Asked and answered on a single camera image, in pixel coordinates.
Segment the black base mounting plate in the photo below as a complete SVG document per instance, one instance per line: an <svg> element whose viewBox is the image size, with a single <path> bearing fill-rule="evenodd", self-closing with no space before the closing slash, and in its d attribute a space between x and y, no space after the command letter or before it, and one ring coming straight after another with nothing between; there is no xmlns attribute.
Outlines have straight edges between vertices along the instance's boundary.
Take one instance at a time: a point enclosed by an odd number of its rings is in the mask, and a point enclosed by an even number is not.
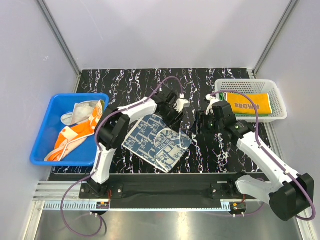
<svg viewBox="0 0 320 240"><path fill-rule="evenodd" d="M235 173L113 174L101 195L84 182L79 197L110 200L112 210L211 211L221 200L243 200L231 184L234 177Z"/></svg>

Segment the white perforated plastic basket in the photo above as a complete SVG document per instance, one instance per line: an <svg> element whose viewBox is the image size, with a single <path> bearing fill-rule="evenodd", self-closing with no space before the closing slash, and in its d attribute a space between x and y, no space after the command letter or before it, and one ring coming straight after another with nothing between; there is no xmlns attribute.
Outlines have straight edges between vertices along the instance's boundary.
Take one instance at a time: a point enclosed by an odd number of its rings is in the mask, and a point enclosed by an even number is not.
<svg viewBox="0 0 320 240"><path fill-rule="evenodd" d="M216 96L231 104L238 120L260 123L284 120L288 113L276 83L268 79L218 79L215 82Z"/></svg>

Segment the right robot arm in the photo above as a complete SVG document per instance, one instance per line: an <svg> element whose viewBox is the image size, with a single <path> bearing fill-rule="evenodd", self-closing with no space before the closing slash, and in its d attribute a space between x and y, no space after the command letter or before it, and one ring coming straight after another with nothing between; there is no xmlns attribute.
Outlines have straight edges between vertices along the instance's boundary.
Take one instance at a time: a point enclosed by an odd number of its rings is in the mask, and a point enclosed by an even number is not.
<svg viewBox="0 0 320 240"><path fill-rule="evenodd" d="M249 195L270 206L282 221L288 221L308 208L311 221L316 216L314 205L314 179L307 173L299 174L286 165L259 138L257 131L245 120L237 120L231 105L218 101L208 111L198 111L195 117L196 133L214 136L222 134L224 140L234 144L265 174L268 182L241 172L228 181L227 192L232 198Z"/></svg>

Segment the aluminium frame rail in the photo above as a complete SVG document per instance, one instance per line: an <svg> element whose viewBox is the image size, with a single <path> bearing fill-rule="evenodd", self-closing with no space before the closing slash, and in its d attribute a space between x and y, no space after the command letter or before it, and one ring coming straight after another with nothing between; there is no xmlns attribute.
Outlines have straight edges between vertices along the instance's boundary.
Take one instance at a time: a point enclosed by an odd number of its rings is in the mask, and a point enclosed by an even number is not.
<svg viewBox="0 0 320 240"><path fill-rule="evenodd" d="M224 182L165 183L111 182L98 196L85 183L69 189L71 182L39 182L34 201L43 201L48 210L89 210L93 212L230 212L246 211L250 196L231 197Z"/></svg>

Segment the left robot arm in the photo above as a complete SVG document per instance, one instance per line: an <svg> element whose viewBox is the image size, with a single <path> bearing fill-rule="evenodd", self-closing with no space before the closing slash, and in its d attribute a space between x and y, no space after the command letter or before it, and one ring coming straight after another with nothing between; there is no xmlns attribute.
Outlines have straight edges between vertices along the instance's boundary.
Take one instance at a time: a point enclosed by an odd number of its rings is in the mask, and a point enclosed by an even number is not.
<svg viewBox="0 0 320 240"><path fill-rule="evenodd" d="M97 145L96 157L87 184L97 198L108 193L110 168L116 150L125 141L129 126L145 116L158 114L164 123L174 131L181 126L183 109L190 102L173 91L152 93L149 97L122 107L108 106L95 128L94 140Z"/></svg>

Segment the cream orange patterned towel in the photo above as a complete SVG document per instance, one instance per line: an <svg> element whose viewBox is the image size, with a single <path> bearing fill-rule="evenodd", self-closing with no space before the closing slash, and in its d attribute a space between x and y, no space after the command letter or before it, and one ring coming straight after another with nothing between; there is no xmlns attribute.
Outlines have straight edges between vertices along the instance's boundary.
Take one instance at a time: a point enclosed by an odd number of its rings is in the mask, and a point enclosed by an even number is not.
<svg viewBox="0 0 320 240"><path fill-rule="evenodd" d="M71 152L93 136L102 118L105 101L92 100L76 103L73 111L60 120L65 127L60 131L54 149L44 158L46 162L60 162Z"/></svg>

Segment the blue plastic bin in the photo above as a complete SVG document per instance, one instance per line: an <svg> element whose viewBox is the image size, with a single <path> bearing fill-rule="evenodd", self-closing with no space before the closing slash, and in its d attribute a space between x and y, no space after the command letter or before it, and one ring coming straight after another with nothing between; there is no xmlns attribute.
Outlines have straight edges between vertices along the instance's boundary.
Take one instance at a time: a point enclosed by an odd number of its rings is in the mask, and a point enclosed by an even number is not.
<svg viewBox="0 0 320 240"><path fill-rule="evenodd" d="M71 113L75 104L99 100L105 102L105 108L108 107L109 96L104 93L60 93L54 95L49 102L31 151L30 161L37 166L92 167L97 153L97 145L93 136L88 137L84 143L61 161L45 161L45 157L54 150L59 133L66 126L61 122L61 117Z"/></svg>

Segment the blue white patterned towel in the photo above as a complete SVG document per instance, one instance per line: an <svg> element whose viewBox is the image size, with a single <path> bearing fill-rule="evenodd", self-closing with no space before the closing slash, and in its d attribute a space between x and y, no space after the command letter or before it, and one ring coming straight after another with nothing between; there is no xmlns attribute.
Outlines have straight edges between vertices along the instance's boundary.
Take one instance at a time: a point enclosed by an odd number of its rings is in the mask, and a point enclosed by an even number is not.
<svg viewBox="0 0 320 240"><path fill-rule="evenodd" d="M164 173L181 160L192 139L170 129L160 116L147 115L128 132L122 146Z"/></svg>

